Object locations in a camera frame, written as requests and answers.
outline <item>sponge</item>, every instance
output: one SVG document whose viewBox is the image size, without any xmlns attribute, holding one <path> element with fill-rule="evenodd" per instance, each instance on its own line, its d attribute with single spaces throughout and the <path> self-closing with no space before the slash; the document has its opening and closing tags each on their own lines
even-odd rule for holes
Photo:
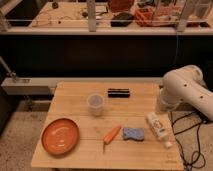
<svg viewBox="0 0 213 171">
<path fill-rule="evenodd" d="M 123 128 L 123 139 L 124 140 L 135 140 L 143 141 L 144 140 L 144 131 L 143 128 Z"/>
</svg>

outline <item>speckled floor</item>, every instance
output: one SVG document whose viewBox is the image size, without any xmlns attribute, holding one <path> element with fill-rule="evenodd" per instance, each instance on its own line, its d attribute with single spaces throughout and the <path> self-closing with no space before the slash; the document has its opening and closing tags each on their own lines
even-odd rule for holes
<svg viewBox="0 0 213 171">
<path fill-rule="evenodd" d="M 27 111 L 22 101 L 17 110 L 13 113 L 0 138 L 0 171 L 50 171 L 51 169 L 31 168 L 32 155 L 38 141 L 42 125 L 45 121 L 50 101 L 36 102 L 31 112 Z M 173 120 L 188 112 L 173 112 Z M 199 122 L 199 118 L 192 114 L 181 119 L 174 125 L 174 131 L 179 132 Z M 193 151 L 198 149 L 196 130 L 198 126 L 177 135 L 177 139 L 183 145 L 184 156 L 187 161 L 191 160 Z M 199 130 L 201 152 L 205 157 L 206 166 L 202 169 L 192 170 L 212 171 L 213 170 L 213 124 L 202 124 Z M 200 157 L 195 166 L 203 164 Z"/>
</svg>

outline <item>orange plate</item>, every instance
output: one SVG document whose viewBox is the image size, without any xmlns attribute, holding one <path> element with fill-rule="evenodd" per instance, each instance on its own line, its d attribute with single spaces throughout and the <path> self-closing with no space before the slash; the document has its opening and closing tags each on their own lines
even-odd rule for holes
<svg viewBox="0 0 213 171">
<path fill-rule="evenodd" d="M 78 142 L 76 123 L 61 118 L 50 123 L 43 131 L 41 141 L 44 149 L 52 155 L 62 155 L 72 150 Z"/>
</svg>

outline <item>paper cup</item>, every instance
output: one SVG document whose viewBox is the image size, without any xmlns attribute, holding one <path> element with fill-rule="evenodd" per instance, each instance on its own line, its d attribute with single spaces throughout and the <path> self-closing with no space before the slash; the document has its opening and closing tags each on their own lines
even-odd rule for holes
<svg viewBox="0 0 213 171">
<path fill-rule="evenodd" d="M 93 116 L 100 116 L 103 113 L 104 97 L 100 94 L 91 94 L 87 98 L 90 113 Z"/>
</svg>

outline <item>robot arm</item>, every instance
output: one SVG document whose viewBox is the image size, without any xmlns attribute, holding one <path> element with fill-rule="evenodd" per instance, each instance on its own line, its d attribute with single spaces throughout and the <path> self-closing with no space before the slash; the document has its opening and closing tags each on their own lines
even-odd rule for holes
<svg viewBox="0 0 213 171">
<path fill-rule="evenodd" d="M 213 121 L 213 93 L 204 88 L 202 83 L 202 71 L 195 65 L 166 73 L 157 99 L 159 108 L 163 111 L 174 110 L 184 101 Z"/>
</svg>

